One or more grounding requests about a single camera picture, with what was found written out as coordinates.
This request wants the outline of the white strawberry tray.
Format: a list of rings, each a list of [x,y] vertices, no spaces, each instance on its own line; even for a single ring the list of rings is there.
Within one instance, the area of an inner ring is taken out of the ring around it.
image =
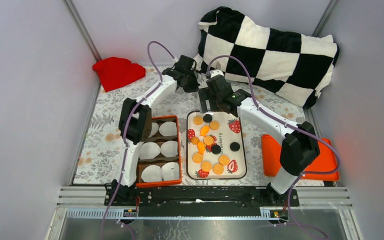
[[[192,111],[186,119],[186,172],[194,180],[235,180],[247,173],[241,119]]]

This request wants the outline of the orange compartment cookie box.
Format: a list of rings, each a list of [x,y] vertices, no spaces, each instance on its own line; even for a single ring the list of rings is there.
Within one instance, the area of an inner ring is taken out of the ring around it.
[[[182,158],[178,117],[151,119],[149,137],[139,150],[136,168],[138,188],[165,187],[182,183]]]

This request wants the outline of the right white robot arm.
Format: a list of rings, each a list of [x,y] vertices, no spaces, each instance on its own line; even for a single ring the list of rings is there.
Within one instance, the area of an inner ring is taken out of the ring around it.
[[[297,123],[281,117],[263,106],[243,90],[233,90],[221,70],[211,70],[203,77],[198,91],[203,112],[223,111],[246,120],[277,141],[281,146],[280,169],[269,183],[267,201],[273,206],[281,205],[286,192],[296,183],[304,170],[320,155],[318,141],[313,138],[315,129],[307,121]]]

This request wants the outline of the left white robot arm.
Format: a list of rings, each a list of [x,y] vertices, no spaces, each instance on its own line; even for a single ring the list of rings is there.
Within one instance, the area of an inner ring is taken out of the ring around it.
[[[199,88],[197,66],[193,58],[181,55],[173,66],[157,71],[160,81],[149,90],[136,99],[126,98],[123,101],[118,124],[123,157],[118,183],[122,187],[115,196],[122,205],[128,206],[135,200],[135,192],[129,187],[136,182],[140,148],[151,134],[152,108],[177,89],[186,93],[196,92]]]

